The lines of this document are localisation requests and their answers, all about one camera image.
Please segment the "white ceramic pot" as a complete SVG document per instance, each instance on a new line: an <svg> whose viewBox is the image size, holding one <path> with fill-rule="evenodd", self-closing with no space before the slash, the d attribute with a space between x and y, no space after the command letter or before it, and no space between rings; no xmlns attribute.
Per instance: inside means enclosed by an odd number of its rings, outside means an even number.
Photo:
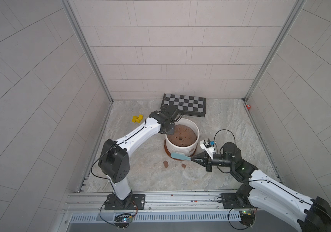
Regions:
<svg viewBox="0 0 331 232"><path fill-rule="evenodd" d="M193 156L196 152L200 132L198 126L189 119L181 119L175 123L174 134L165 136L165 152L180 153Z"/></svg>

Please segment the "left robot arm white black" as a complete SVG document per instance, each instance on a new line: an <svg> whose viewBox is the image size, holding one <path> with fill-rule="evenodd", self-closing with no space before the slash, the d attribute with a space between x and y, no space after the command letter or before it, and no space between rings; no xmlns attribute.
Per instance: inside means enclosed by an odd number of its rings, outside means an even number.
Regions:
<svg viewBox="0 0 331 232"><path fill-rule="evenodd" d="M105 179L110 181L114 196L119 201L127 201L132 194L126 178L130 171L130 156L152 136L173 134L175 122L181 118L179 114L176 106L151 112L139 127L126 136L104 142L97 164Z"/></svg>

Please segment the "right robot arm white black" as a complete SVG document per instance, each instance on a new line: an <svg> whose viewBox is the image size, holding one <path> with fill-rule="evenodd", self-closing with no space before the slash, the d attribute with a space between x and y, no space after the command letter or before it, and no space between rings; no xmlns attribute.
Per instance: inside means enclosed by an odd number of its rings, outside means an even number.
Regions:
<svg viewBox="0 0 331 232"><path fill-rule="evenodd" d="M272 179L242 158L232 142L225 143L218 154L210 141L201 142L202 153L191 161L206 168L227 167L229 174L241 183L237 204L262 209L286 222L299 232L331 232L331 207L321 197L311 198Z"/></svg>

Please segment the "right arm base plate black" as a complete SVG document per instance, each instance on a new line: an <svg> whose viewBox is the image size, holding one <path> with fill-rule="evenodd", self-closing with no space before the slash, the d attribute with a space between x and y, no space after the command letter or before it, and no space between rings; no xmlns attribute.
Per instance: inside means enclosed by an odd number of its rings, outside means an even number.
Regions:
<svg viewBox="0 0 331 232"><path fill-rule="evenodd" d="M246 208L243 197L237 193L221 193L220 197L224 209Z"/></svg>

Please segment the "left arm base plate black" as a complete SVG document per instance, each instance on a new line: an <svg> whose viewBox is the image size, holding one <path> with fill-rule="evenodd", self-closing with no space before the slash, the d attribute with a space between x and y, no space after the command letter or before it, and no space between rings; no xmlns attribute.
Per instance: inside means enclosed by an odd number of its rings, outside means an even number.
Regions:
<svg viewBox="0 0 331 232"><path fill-rule="evenodd" d="M104 210L143 210L145 200L145 194L130 193L124 200L120 200L114 194L110 194L104 203Z"/></svg>

